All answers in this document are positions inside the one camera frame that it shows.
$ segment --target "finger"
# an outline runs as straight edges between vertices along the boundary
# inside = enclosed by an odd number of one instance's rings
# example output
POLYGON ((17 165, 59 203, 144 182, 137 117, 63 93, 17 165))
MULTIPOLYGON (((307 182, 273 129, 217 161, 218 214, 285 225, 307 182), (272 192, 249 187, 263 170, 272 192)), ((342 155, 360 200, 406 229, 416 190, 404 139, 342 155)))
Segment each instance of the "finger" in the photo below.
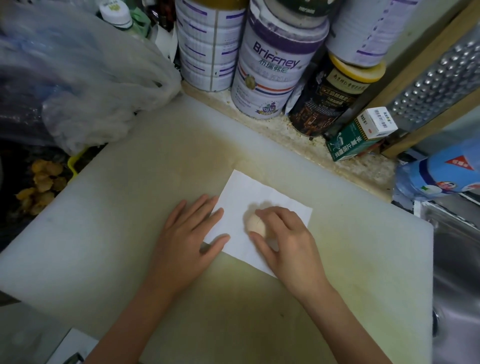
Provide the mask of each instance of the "finger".
POLYGON ((195 211, 197 211, 206 201, 208 200, 208 195, 201 195, 198 200, 196 200, 192 206, 190 206, 187 211, 181 214, 177 220, 179 224, 183 224, 195 211))
POLYGON ((272 206, 264 209, 263 211, 275 212, 290 230, 299 230, 305 228, 305 225, 300 217, 295 212, 290 211, 287 208, 272 206))
POLYGON ((290 232, 283 220, 274 211, 268 209, 256 210, 255 214, 263 220, 277 238, 290 232))
POLYGON ((202 239, 202 241, 204 240, 205 236, 207 236, 208 232, 215 226, 215 224, 220 221, 220 219, 223 217, 223 213, 224 210, 219 208, 207 220, 200 223, 200 225, 195 228, 195 233, 198 233, 198 236, 202 239))
POLYGON ((197 211, 195 211, 188 219, 185 221, 185 224, 190 229, 195 229, 195 227, 200 224, 207 216, 209 216, 216 203, 218 202, 218 196, 213 196, 210 200, 204 203, 197 211))
POLYGON ((276 252, 268 246, 267 242, 260 234, 251 231, 248 235, 260 253, 264 256, 270 269, 274 271, 276 268, 276 252))
POLYGON ((172 227, 172 225, 177 221, 179 215, 181 214, 182 210, 184 209, 185 205, 187 205, 186 200, 181 200, 180 203, 173 209, 173 211, 170 213, 170 215, 167 218, 167 221, 165 221, 165 224, 163 225, 162 231, 169 229, 172 227))
POLYGON ((210 244, 210 249, 203 255, 202 260, 207 268, 215 259, 215 257, 220 254, 225 244, 230 240, 230 235, 225 234, 219 236, 212 244, 210 244))

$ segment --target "perforated metal panel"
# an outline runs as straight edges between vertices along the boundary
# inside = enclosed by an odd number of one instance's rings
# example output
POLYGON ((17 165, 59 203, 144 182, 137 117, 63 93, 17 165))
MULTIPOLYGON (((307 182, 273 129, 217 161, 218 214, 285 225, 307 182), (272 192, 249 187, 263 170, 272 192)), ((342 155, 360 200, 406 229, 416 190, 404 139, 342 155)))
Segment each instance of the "perforated metal panel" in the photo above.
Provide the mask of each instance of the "perforated metal panel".
POLYGON ((399 128, 412 132, 480 86, 480 23, 388 106, 399 128))

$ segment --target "forearm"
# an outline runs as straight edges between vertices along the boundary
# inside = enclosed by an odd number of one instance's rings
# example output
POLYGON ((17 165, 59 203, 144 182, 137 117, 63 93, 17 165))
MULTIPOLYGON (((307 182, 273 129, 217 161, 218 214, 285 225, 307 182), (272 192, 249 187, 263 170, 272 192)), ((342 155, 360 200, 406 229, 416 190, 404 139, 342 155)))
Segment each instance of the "forearm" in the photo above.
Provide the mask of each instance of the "forearm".
POLYGON ((392 364, 332 287, 305 300, 303 306, 338 364, 392 364))
POLYGON ((172 298, 143 285, 85 364, 136 364, 172 298))

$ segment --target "person's left hand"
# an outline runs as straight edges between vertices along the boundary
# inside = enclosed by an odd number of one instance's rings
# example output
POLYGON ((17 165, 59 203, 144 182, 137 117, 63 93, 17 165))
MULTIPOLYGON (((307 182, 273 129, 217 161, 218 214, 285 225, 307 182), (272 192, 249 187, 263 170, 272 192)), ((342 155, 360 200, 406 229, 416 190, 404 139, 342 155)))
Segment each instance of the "person's left hand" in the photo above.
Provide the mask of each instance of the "person's left hand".
POLYGON ((145 284, 174 298, 207 269, 230 240, 222 235, 206 253, 200 252, 205 236, 223 216, 220 208, 205 219, 217 201, 217 196, 204 194, 188 209, 185 200, 175 207, 158 238, 145 284))

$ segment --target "stained cutting board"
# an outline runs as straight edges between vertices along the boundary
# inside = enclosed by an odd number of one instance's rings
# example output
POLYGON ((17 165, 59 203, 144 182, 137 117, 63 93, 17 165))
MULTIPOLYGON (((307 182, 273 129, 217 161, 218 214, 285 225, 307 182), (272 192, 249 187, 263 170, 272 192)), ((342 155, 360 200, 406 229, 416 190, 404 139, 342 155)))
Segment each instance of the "stained cutting board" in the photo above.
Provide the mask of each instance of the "stained cutting board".
MULTIPOLYGON (((431 225, 188 96, 139 115, 0 254, 0 290, 100 338, 134 295, 171 209, 220 194, 233 169, 312 207, 325 270, 356 317, 394 364, 430 363, 431 225)), ((142 362, 335 361, 276 278, 222 253, 142 362)))

